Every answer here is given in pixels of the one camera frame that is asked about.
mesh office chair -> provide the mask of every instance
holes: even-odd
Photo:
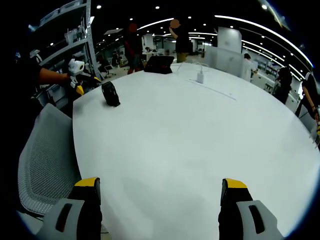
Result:
[[[79,180],[72,119],[48,103],[19,158],[20,202],[27,211],[44,216]]]

black pouch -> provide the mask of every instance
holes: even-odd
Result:
[[[112,84],[112,82],[110,81],[105,82],[104,84],[102,84],[101,89],[102,89],[103,96],[106,100],[106,103],[109,106],[117,107],[120,105],[117,91],[115,89],[115,86]]]

black ceiling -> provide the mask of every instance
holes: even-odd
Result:
[[[36,21],[37,18],[42,18],[52,10],[61,7],[67,2],[70,1],[56,0],[50,2],[50,5],[41,6],[41,10],[33,15],[33,19]],[[214,33],[215,29],[218,30],[218,26],[229,27],[232,25],[235,29],[240,30],[243,40],[247,40],[257,45],[262,42],[264,48],[279,56],[285,55],[286,60],[290,58],[290,53],[275,42],[268,40],[268,38],[270,38],[283,45],[297,57],[299,56],[299,59],[308,66],[305,59],[297,51],[277,36],[247,23],[214,17],[214,15],[225,15],[252,21],[272,29],[290,40],[297,47],[302,47],[301,50],[309,57],[316,67],[319,63],[316,58],[316,52],[319,50],[316,38],[312,34],[314,31],[313,24],[316,24],[313,22],[314,17],[317,16],[315,15],[316,10],[312,7],[310,8],[307,3],[309,1],[304,1],[304,4],[299,5],[293,5],[293,2],[288,0],[269,0],[268,2],[271,3],[277,12],[285,16],[285,21],[288,23],[291,31],[284,27],[280,27],[275,21],[274,16],[269,11],[265,11],[261,8],[261,3],[258,0],[229,0],[219,2],[193,1],[189,4],[186,4],[186,1],[159,1],[158,3],[153,3],[152,1],[140,0],[132,2],[92,0],[91,16],[95,17],[91,28],[93,42],[99,43],[103,39],[105,39],[105,45],[113,42],[117,38],[117,35],[112,34],[108,37],[104,35],[104,33],[107,30],[126,28],[131,22],[129,20],[130,18],[133,18],[133,21],[137,23],[138,28],[168,18],[180,18],[184,24],[188,26],[190,32],[193,32],[193,30],[196,29],[197,32]],[[164,31],[168,33],[168,27],[169,22],[167,21],[141,29],[139,30],[139,33],[143,35],[149,30],[149,33],[163,35]],[[201,37],[206,37],[206,41],[211,39],[211,36],[202,35]],[[303,71],[307,70],[304,65],[294,57],[291,57],[290,63],[297,69],[302,69]]]

laptop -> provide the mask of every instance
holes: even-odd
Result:
[[[152,56],[144,67],[144,71],[156,74],[171,74],[170,65],[174,61],[173,56]]]

round table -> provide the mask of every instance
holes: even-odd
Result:
[[[73,105],[82,178],[99,177],[102,223],[114,240],[219,239],[222,179],[245,183],[282,235],[315,194],[320,153],[300,120],[262,89],[201,66],[114,80]]]

